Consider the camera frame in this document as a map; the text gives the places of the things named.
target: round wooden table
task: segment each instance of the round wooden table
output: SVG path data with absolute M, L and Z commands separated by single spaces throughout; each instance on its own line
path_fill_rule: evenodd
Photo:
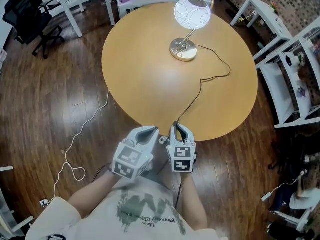
M 201 47 L 193 61 L 171 55 L 172 40 L 190 33 L 176 21 L 174 7 L 159 3 L 131 12 L 112 29 L 102 52 L 104 79 L 115 101 L 139 124 L 157 126 L 164 136 L 199 93 L 200 79 L 229 71 Z M 212 14 L 190 40 L 214 50 L 231 67 L 230 76 L 202 84 L 200 96 L 180 119 L 196 141 L 206 141 L 245 121 L 256 101 L 258 76 L 246 43 L 221 18 Z

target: black power cord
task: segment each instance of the black power cord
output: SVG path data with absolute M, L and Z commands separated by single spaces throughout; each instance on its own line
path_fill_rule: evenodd
M 219 57 L 219 55 L 218 55 L 214 50 L 212 50 L 212 49 L 210 49 L 210 48 L 207 48 L 207 47 L 204 47 L 204 46 L 199 45 L 199 44 L 196 44 L 196 46 L 199 46 L 199 47 L 201 47 L 201 48 L 203 48 L 203 49 L 206 49 L 206 50 L 209 50 L 209 51 L 213 52 L 213 53 L 219 58 L 219 60 L 220 60 L 221 62 L 223 62 L 225 65 L 228 66 L 229 72 L 228 72 L 227 74 L 225 74 L 225 75 L 216 75 L 216 76 L 209 77 L 209 78 L 201 78 L 201 79 L 200 79 L 200 90 L 199 90 L 199 93 L 198 93 L 197 96 L 194 98 L 194 100 L 190 103 L 190 105 L 186 108 L 186 110 L 179 116 L 179 118 L 178 118 L 178 120 L 177 120 L 178 123 L 179 123 L 180 118 L 188 111 L 188 109 L 193 105 L 193 103 L 195 103 L 195 101 L 196 101 L 197 98 L 199 97 L 199 95 L 200 95 L 200 93 L 201 93 L 201 91 L 202 91 L 202 84 L 203 84 L 203 83 L 210 82 L 210 81 L 215 80 L 215 79 L 217 79 L 217 78 L 225 78 L 225 77 L 228 77 L 228 76 L 230 75 L 230 73 L 231 73 L 231 67 L 229 66 L 229 64 L 226 63 L 224 60 L 222 60 L 222 59 Z M 166 141 L 165 141 L 163 144 L 166 144 L 167 141 L 169 140 L 169 138 L 170 138 L 170 134 L 168 135 L 168 138 L 166 139 Z M 159 170 L 159 172 L 157 173 L 157 175 L 159 175 L 159 174 L 163 171 L 163 169 L 166 167 L 167 164 L 168 164 L 168 160 L 163 164 L 163 166 L 161 167 L 161 169 Z M 92 182 L 94 182 L 94 181 L 96 180 L 96 177 L 98 176 L 98 174 L 100 173 L 100 171 L 101 171 L 104 167 L 106 167 L 106 165 L 102 166 L 102 167 L 98 170 L 98 172 L 97 172 L 96 175 L 94 176 Z M 175 201 L 175 205 L 174 205 L 174 208 L 175 208 L 175 209 L 177 209 L 177 206 L 178 206 L 179 198 L 180 198 L 180 195 L 181 195 L 181 188 L 182 188 L 182 182 L 180 183 L 179 190 L 178 190 L 178 195 L 177 195 L 177 197 L 176 197 L 176 201 Z
M 199 46 L 199 47 L 201 47 L 201 48 L 203 48 L 203 49 L 206 49 L 206 50 L 209 50 L 209 51 L 213 52 L 213 53 L 219 58 L 219 60 L 220 60 L 221 62 L 223 62 L 225 65 L 227 65 L 227 67 L 229 68 L 229 72 L 228 72 L 227 74 L 225 74 L 225 75 L 216 75 L 216 76 L 209 77 L 209 78 L 201 78 L 201 79 L 200 79 L 200 90 L 199 90 L 198 95 L 194 98 L 194 100 L 190 103 L 190 105 L 186 108 L 186 110 L 179 116 L 179 118 L 178 118 L 178 120 L 177 120 L 178 123 L 179 123 L 180 118 L 188 111 L 188 109 L 190 109 L 190 107 L 193 105 L 193 103 L 195 103 L 195 101 L 197 100 L 197 98 L 200 96 L 200 93 L 201 93 L 201 91 L 202 91 L 202 84 L 203 84 L 203 83 L 210 82 L 210 81 L 215 80 L 215 79 L 217 79 L 217 78 L 225 78 L 225 77 L 228 77 L 228 76 L 230 75 L 230 73 L 231 73 L 231 67 L 229 66 L 229 64 L 226 63 L 224 60 L 222 60 L 222 59 L 219 57 L 219 55 L 218 55 L 214 50 L 212 50 L 212 49 L 210 49 L 210 48 L 207 48 L 207 47 L 204 47 L 204 46 L 199 45 L 199 44 L 196 44 L 195 46 Z M 179 198 L 180 198 L 180 194 L 181 194 L 181 188 L 182 188 L 182 182 L 180 183 L 178 195 L 177 195 L 177 197 L 176 197 L 176 202 L 175 202 L 175 205 L 174 205 L 174 208 L 175 208 L 175 209 L 177 209 L 177 206 L 178 206 L 178 202 L 179 202 Z
M 225 78 L 225 77 L 228 77 L 228 76 L 230 75 L 230 73 L 231 73 L 231 67 L 229 66 L 229 64 L 226 63 L 225 61 L 223 61 L 223 60 L 219 57 L 219 55 L 218 55 L 214 50 L 212 50 L 212 49 L 210 49 L 210 48 L 207 48 L 207 47 L 204 47 L 204 46 L 199 45 L 199 44 L 196 44 L 195 46 L 199 46 L 199 47 L 201 47 L 201 48 L 203 48 L 203 49 L 207 49 L 207 50 L 213 52 L 213 53 L 219 58 L 219 60 L 220 60 L 221 62 L 223 62 L 224 64 L 226 64 L 226 65 L 228 66 L 229 72 L 228 72 L 228 74 L 225 74 L 225 75 L 216 75 L 216 76 L 209 77 L 209 78 L 201 78 L 201 79 L 200 79 L 200 90 L 199 90 L 198 95 L 194 98 L 194 100 L 190 103 L 190 105 L 186 108 L 186 110 L 179 116 L 179 118 L 178 118 L 178 120 L 177 120 L 178 123 L 179 123 L 179 121 L 180 121 L 180 118 L 188 111 L 188 109 L 190 109 L 190 107 L 193 105 L 193 103 L 195 103 L 195 101 L 196 101 L 197 98 L 199 97 L 199 95 L 200 95 L 200 93 L 201 93 L 201 91 L 202 91 L 202 84 L 203 84 L 203 83 L 210 82 L 210 81 L 215 80 L 215 79 L 217 79 L 217 78 Z

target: plug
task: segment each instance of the plug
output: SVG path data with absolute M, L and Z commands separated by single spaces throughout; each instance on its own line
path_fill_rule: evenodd
M 307 172 L 308 172 L 308 170 L 307 170 L 307 169 L 302 170 L 302 171 L 300 172 L 300 175 L 301 175 L 301 176 L 303 176 L 303 175 L 307 174 Z
M 44 199 L 40 201 L 40 205 L 44 208 L 48 206 L 48 203 L 49 203 L 48 199 Z
M 159 143 L 160 143 L 160 144 L 164 144 L 164 143 L 166 143 L 167 139 L 168 139 L 167 136 L 162 136 L 162 137 L 159 139 Z
M 261 197 L 261 200 L 264 202 L 267 200 L 269 197 L 271 197 L 271 193 L 269 192 L 268 194 L 265 194 L 263 197 Z

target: white table leg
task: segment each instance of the white table leg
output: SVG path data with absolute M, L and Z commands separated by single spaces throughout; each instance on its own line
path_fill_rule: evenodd
M 234 26 L 236 24 L 236 22 L 240 19 L 241 15 L 245 12 L 245 10 L 247 9 L 247 7 L 250 4 L 250 0 L 246 0 L 243 4 L 243 6 L 241 7 L 241 9 L 239 10 L 239 12 L 236 14 L 236 16 L 233 18 L 233 20 L 231 21 L 230 25 Z
M 76 20 L 75 20 L 74 16 L 72 15 L 72 13 L 71 13 L 69 7 L 67 6 L 66 2 L 65 1 L 60 1 L 60 3 L 62 5 L 62 8 L 64 9 L 64 12 L 65 12 L 66 16 L 69 19 L 74 31 L 76 32 L 78 37 L 82 37 L 81 30 L 80 30 L 78 24 L 76 23 Z
M 127 9 L 120 9 L 119 8 L 119 16 L 120 16 L 120 20 L 127 15 Z
M 114 13 L 112 12 L 111 0 L 105 0 L 105 5 L 108 10 L 111 25 L 114 26 L 116 23 L 115 23 Z
M 259 18 L 259 14 L 257 13 L 255 16 L 253 16 L 252 20 L 250 20 L 249 24 L 246 25 L 248 28 L 250 28 L 255 22 L 256 20 Z
M 77 0 L 77 2 L 78 2 L 78 5 L 79 5 L 79 7 L 80 7 L 81 12 L 84 12 L 85 9 L 84 9 L 84 6 L 82 5 L 81 0 Z
M 294 217 L 292 217 L 292 216 L 290 216 L 288 214 L 282 213 L 280 211 L 275 211 L 275 213 L 277 215 L 279 215 L 280 217 L 286 219 L 288 222 L 290 222 L 292 224 L 296 224 L 297 225 L 300 222 L 300 219 L 294 218 Z
M 7 211 L 7 212 L 4 212 L 3 213 L 3 215 L 8 215 L 8 214 L 14 214 L 15 213 L 15 211 L 14 210 L 9 210 L 9 211 Z
M 14 169 L 13 166 L 0 167 L 0 172 L 10 171 L 10 170 L 13 170 L 13 169 Z
M 275 39 L 273 39 L 266 47 L 264 47 L 261 51 L 259 51 L 256 55 L 253 56 L 253 60 L 255 61 L 258 59 L 262 54 L 264 54 L 266 51 L 270 50 L 271 47 L 275 46 L 281 38 L 277 36 Z
M 15 227 L 13 227 L 11 230 L 12 232 L 16 232 L 17 230 L 21 229 L 22 227 L 24 227 L 25 225 L 29 224 L 30 222 L 32 222 L 34 220 L 34 217 L 30 216 L 29 218 L 27 218 L 26 220 L 22 221 L 21 223 L 19 223 L 18 225 L 16 225 Z
M 309 209 L 307 209 L 304 214 L 301 216 L 300 218 L 300 222 L 298 223 L 298 225 L 296 226 L 296 230 L 298 230 L 299 232 L 301 232 L 305 225 L 308 224 L 308 218 L 309 218 L 309 215 L 310 215 L 311 211 Z

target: person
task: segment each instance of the person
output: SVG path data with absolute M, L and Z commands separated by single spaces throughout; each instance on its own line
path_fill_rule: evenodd
M 26 240 L 218 240 L 191 173 L 181 173 L 182 216 L 164 185 L 107 171 L 67 201 L 56 197 L 34 222 Z
M 268 226 L 267 233 L 276 240 L 312 240 L 315 237 L 315 232 L 310 229 L 308 232 L 299 232 L 295 228 L 273 222 Z
M 297 184 L 285 184 L 278 188 L 269 211 L 280 211 L 283 203 L 289 205 L 291 209 L 315 208 L 320 201 L 320 189 L 315 187 L 303 190 L 301 180 L 302 175 L 300 174 Z

